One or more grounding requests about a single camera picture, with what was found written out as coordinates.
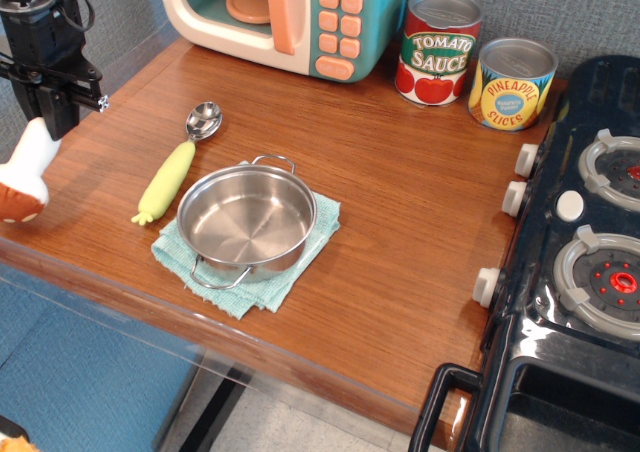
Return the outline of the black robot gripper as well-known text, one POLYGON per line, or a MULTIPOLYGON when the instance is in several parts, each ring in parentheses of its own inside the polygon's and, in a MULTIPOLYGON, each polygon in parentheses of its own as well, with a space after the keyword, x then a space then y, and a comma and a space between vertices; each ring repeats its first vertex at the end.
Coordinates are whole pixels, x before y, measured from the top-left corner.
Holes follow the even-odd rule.
POLYGON ((78 125, 79 106, 99 112, 109 106, 102 73, 84 56, 95 10, 87 3, 83 18, 80 1, 86 0, 1 0, 5 73, 25 118, 42 117, 53 141, 78 125))

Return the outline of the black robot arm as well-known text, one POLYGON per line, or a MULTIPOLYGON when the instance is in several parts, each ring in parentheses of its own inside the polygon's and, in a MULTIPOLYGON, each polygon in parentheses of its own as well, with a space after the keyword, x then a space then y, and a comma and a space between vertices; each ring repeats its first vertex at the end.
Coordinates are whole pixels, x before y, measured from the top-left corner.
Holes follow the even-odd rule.
POLYGON ((1 23, 9 51, 1 54, 1 77, 8 80, 25 117, 42 118, 53 140, 80 121, 80 109, 109 106, 101 91, 101 71, 83 55, 85 34, 95 11, 80 0, 1 0, 1 23))

